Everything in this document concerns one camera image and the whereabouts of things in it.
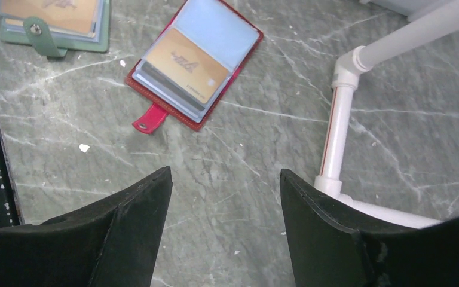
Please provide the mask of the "white pvc pipe frame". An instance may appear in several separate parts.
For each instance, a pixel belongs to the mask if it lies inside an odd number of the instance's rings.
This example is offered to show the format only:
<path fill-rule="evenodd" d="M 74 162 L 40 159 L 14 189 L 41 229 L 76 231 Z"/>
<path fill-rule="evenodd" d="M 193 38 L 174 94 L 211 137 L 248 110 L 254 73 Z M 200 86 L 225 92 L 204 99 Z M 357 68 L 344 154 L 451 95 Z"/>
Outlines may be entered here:
<path fill-rule="evenodd" d="M 401 212 L 361 201 L 355 201 L 341 192 L 341 174 L 344 150 L 350 123 L 354 92 L 361 74 L 375 65 L 428 44 L 459 30 L 459 0 L 439 1 L 432 9 L 406 26 L 372 42 L 343 54 L 335 63 L 333 97 L 328 130 L 323 148 L 315 189 L 360 213 L 392 224 L 422 229 L 438 225 L 440 220 Z"/>

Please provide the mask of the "red card holder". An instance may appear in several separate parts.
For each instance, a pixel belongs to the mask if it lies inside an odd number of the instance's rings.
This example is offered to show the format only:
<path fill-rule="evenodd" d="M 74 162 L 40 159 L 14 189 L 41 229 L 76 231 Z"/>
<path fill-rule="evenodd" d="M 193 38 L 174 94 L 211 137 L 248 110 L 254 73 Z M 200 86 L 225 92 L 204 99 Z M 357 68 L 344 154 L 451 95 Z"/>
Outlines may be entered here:
<path fill-rule="evenodd" d="M 152 103 L 133 127 L 151 134 L 172 115 L 199 131 L 263 37 L 224 1 L 184 2 L 126 76 Z"/>

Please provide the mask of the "white divided plastic bin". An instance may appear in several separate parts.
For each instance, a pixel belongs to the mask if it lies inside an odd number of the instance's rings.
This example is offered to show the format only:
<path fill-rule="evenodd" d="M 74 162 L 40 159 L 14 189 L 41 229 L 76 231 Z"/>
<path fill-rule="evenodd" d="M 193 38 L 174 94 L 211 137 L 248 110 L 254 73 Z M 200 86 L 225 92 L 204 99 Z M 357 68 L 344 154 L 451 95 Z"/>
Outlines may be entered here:
<path fill-rule="evenodd" d="M 372 3 L 407 16 L 413 22 L 451 2 L 450 0 L 360 0 L 361 4 Z"/>

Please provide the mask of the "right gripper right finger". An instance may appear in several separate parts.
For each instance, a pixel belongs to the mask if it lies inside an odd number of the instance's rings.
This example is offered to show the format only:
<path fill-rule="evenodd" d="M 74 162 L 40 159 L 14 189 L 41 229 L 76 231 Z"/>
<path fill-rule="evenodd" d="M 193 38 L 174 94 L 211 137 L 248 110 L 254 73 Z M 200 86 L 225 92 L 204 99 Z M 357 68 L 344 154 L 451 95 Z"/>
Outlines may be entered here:
<path fill-rule="evenodd" d="M 280 173 L 296 286 L 459 286 L 459 218 L 427 228 L 373 218 Z"/>

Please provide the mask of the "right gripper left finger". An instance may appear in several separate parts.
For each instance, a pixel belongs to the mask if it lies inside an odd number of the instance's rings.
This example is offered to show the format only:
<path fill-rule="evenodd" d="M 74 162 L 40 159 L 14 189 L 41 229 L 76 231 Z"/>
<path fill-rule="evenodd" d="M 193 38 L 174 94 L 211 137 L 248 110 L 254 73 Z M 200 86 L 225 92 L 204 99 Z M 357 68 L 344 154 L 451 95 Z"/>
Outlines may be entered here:
<path fill-rule="evenodd" d="M 149 286 L 172 187 L 166 166 L 42 224 L 0 228 L 0 286 Z"/>

